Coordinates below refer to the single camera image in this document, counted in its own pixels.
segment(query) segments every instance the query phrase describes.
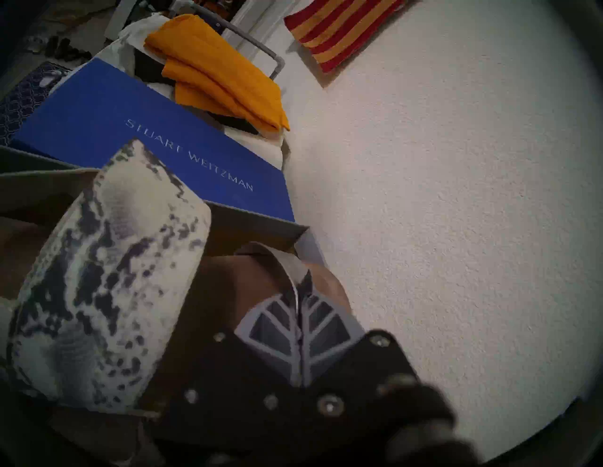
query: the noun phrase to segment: navy patterned fabric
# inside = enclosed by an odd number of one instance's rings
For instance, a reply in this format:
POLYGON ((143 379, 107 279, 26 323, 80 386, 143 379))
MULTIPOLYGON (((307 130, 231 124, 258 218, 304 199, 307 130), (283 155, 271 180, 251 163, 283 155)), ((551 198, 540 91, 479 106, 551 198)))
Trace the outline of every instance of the navy patterned fabric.
POLYGON ((52 71, 69 72, 69 68, 45 61, 33 70, 0 101, 0 145, 8 146, 23 122, 48 97, 50 86, 40 87, 42 78, 52 71))

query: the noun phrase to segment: folded orange cloth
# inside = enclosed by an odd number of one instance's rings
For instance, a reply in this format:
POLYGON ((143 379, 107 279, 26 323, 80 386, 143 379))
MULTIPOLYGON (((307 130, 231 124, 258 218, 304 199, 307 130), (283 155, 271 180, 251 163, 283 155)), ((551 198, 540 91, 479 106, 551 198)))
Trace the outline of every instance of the folded orange cloth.
POLYGON ((178 104, 244 118, 261 133, 289 129, 279 86, 198 16, 175 17, 145 45, 167 56, 162 75, 176 81, 178 104))

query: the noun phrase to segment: striped flag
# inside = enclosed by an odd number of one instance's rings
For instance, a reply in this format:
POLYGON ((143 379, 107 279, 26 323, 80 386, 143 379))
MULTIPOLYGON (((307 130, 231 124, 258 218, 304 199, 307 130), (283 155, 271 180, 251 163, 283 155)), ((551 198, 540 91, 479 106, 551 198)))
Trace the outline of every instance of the striped flag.
POLYGON ((407 0, 314 0, 285 18, 322 70, 331 71, 361 47, 407 0))

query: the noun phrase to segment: metal bar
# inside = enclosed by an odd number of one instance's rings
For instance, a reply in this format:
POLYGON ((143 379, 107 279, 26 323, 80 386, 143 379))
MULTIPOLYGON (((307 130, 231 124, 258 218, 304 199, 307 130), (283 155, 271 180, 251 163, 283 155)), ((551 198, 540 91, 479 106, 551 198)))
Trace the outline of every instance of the metal bar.
POLYGON ((222 18, 220 15, 215 14, 213 11, 208 10, 207 8, 204 8, 202 6, 197 5, 195 2, 193 2, 192 0, 175 0, 174 3, 171 6, 171 11, 173 14, 175 14, 176 12, 174 11, 176 8, 180 9, 180 7, 182 5, 186 5, 191 7, 193 10, 197 10, 199 13, 203 13, 207 16, 209 16, 212 20, 214 20, 216 23, 221 24, 222 26, 224 26, 225 28, 230 29, 231 31, 233 31, 235 34, 241 36, 243 39, 248 40, 249 42, 251 42, 252 44, 254 44, 255 47, 257 47, 258 49, 260 49, 262 52, 266 53, 267 55, 269 55, 274 61, 276 61, 276 68, 274 69, 274 71, 272 72, 272 74, 270 75, 270 79, 274 80, 276 78, 276 76, 280 73, 280 71, 283 69, 283 67, 285 66, 285 61, 282 57, 278 56, 277 54, 275 54, 272 50, 270 50, 268 47, 266 47, 264 44, 262 44, 260 41, 258 41, 257 39, 255 39, 254 37, 250 36, 249 34, 247 34, 245 31, 239 29, 237 26, 235 26, 234 24, 231 24, 229 21, 226 21, 224 18, 222 18))

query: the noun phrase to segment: metal bolt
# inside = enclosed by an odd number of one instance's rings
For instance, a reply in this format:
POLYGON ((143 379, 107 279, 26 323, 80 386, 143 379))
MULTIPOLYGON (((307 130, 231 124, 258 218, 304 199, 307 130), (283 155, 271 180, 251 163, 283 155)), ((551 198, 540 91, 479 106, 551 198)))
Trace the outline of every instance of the metal bolt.
POLYGON ((371 337, 370 341, 373 345, 376 345, 377 347, 387 347, 390 344, 390 340, 387 337, 381 336, 379 334, 376 334, 371 337))
POLYGON ((339 417, 345 410, 343 400, 335 394, 326 394, 318 399, 318 411, 325 417, 339 417))
POLYGON ((383 384, 377 386, 377 395, 384 396, 401 387, 411 387, 417 384, 417 379, 408 373, 396 373, 388 376, 383 384))
POLYGON ((199 394, 194 389, 187 389, 185 391, 185 399, 189 404, 195 404, 199 399, 199 394))
POLYGON ((279 406, 279 399, 275 394, 268 394, 264 398, 264 405, 268 410, 274 410, 279 406))

